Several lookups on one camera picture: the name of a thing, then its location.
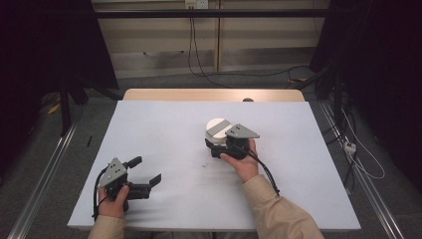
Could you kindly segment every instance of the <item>white board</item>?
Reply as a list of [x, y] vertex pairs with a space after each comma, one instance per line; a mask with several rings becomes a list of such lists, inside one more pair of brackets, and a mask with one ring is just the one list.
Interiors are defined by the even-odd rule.
[[214, 118], [261, 136], [256, 139], [259, 157], [281, 194], [305, 209], [319, 229], [360, 228], [308, 103], [141, 101], [117, 104], [68, 225], [93, 226], [95, 180], [114, 157], [124, 162], [142, 156], [128, 180], [146, 183], [162, 173], [162, 181], [149, 199], [129, 201], [127, 228], [255, 230], [234, 169], [212, 158], [205, 145], [205, 126]]

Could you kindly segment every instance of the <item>hand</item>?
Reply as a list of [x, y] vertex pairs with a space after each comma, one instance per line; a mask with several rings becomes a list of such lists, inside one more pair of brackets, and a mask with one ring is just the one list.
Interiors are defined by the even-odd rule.
[[[249, 147], [255, 152], [255, 154], [257, 154], [255, 141], [251, 138], [249, 138]], [[243, 183], [258, 175], [258, 162], [250, 155], [246, 156], [242, 160], [237, 160], [226, 153], [221, 153], [220, 157], [235, 168]]]
[[123, 204], [129, 193], [129, 187], [123, 186], [118, 192], [117, 198], [112, 200], [106, 194], [104, 187], [99, 189], [99, 202], [103, 201], [99, 206], [99, 215], [109, 217], [121, 217], [123, 215]]

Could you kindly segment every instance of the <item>white cable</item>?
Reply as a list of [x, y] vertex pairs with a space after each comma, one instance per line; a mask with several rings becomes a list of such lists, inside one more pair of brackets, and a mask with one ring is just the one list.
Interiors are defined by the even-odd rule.
[[351, 160], [356, 164], [357, 168], [359, 168], [361, 171], [363, 171], [367, 176], [372, 177], [374, 179], [382, 179], [385, 176], [385, 170], [382, 167], [381, 163], [378, 161], [378, 159], [376, 159], [376, 157], [363, 145], [363, 143], [359, 140], [359, 138], [356, 136], [356, 134], [354, 133], [353, 128], [351, 127], [350, 121], [347, 118], [347, 115], [345, 114], [344, 110], [341, 109], [342, 113], [344, 114], [345, 120], [347, 121], [348, 126], [350, 127], [350, 131], [351, 133], [353, 133], [354, 137], [356, 138], [357, 142], [359, 142], [359, 144], [369, 153], [369, 155], [372, 156], [372, 158], [376, 161], [376, 163], [379, 165], [379, 167], [382, 170], [382, 176], [374, 176], [372, 174], [370, 174], [369, 172], [367, 172], [362, 166], [359, 165], [359, 163], [357, 163], [354, 159], [353, 156], [348, 153], [350, 155]]

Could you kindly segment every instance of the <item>round white object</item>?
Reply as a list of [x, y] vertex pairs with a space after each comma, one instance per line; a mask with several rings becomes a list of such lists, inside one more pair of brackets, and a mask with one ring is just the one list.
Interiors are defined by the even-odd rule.
[[216, 118], [211, 119], [207, 123], [205, 136], [214, 144], [224, 144], [226, 142], [226, 131], [229, 130], [232, 125], [225, 119]]

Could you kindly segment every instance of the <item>beige sleeve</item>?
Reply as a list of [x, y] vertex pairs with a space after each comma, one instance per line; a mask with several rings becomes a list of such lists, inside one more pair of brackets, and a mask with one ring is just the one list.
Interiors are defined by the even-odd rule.
[[93, 229], [91, 229], [89, 239], [122, 239], [124, 237], [124, 227], [126, 221], [121, 218], [99, 216]]
[[243, 189], [254, 212], [260, 239], [323, 238], [311, 216], [298, 205], [278, 196], [263, 175], [245, 182]]

